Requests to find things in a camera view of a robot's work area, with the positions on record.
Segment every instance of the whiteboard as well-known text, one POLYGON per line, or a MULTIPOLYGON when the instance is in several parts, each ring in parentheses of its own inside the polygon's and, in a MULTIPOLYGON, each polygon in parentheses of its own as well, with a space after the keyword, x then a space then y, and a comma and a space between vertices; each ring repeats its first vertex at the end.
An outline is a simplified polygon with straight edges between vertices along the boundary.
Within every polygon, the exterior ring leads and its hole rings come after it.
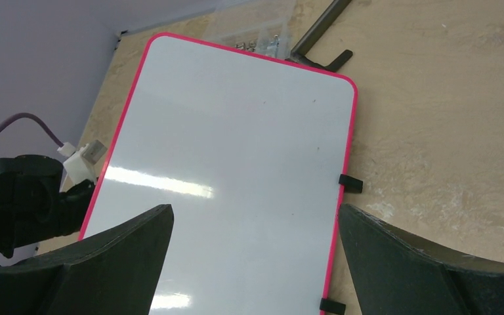
POLYGON ((159 34, 81 237, 170 203, 151 314, 319 314, 355 106, 344 76, 159 34))

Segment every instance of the white cable plug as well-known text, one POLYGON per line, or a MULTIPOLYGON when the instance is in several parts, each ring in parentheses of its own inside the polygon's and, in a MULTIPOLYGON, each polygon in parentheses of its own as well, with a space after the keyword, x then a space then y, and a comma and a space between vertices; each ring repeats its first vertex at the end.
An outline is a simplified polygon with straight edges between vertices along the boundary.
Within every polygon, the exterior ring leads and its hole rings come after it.
POLYGON ((70 144, 69 142, 63 143, 63 146, 57 149, 57 152, 60 153, 60 155, 69 158, 71 155, 76 152, 76 147, 70 144))
POLYGON ((107 148, 103 145, 103 143, 99 140, 94 140, 74 152, 68 159, 66 159, 66 161, 63 162, 63 166, 66 170, 66 174, 70 177, 73 184, 79 184, 87 179, 96 182, 97 177, 94 171, 94 165, 105 154, 105 152, 107 152, 107 148))

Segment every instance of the plywood surface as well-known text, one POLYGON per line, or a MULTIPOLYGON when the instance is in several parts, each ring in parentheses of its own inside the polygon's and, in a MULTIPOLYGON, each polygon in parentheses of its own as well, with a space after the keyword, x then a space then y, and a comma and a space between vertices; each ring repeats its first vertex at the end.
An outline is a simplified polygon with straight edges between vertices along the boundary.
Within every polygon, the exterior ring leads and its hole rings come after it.
MULTIPOLYGON (((294 41, 330 2, 298 1, 294 41)), ((208 21, 124 37, 81 142, 111 141, 153 34, 200 38, 208 21)), ((349 173, 365 183, 362 195, 345 200, 504 262, 504 1, 353 0, 308 57, 327 64, 343 49, 355 55, 340 72, 359 89, 349 173)), ((330 296, 348 305, 348 315, 360 314, 341 248, 330 296)))

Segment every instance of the white wall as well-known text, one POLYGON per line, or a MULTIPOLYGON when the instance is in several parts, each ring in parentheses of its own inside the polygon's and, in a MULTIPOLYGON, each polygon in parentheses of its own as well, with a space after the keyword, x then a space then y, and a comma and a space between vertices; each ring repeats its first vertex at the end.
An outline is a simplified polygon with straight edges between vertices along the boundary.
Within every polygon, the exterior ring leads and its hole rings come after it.
MULTIPOLYGON (((0 122, 31 112, 75 145, 117 41, 83 0, 76 1, 0 0, 0 122)), ((56 158, 55 150, 39 126, 26 119, 0 134, 0 158, 56 158)))
POLYGON ((117 32, 133 32, 203 14, 213 11, 219 2, 220 0, 85 0, 92 14, 117 32))

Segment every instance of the black clip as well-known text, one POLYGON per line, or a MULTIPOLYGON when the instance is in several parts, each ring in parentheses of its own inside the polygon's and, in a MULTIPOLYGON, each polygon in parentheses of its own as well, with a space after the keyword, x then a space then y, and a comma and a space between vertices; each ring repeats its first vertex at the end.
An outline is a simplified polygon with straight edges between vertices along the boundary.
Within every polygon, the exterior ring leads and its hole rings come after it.
POLYGON ((345 315, 346 309, 347 306, 343 303, 335 302, 324 298, 322 298, 322 300, 320 301, 320 310, 327 313, 345 315))
POLYGON ((356 179, 345 174, 341 174, 341 176, 339 176, 339 184, 345 187, 346 192, 352 192, 353 194, 361 194, 362 187, 364 186, 364 182, 360 179, 356 179))

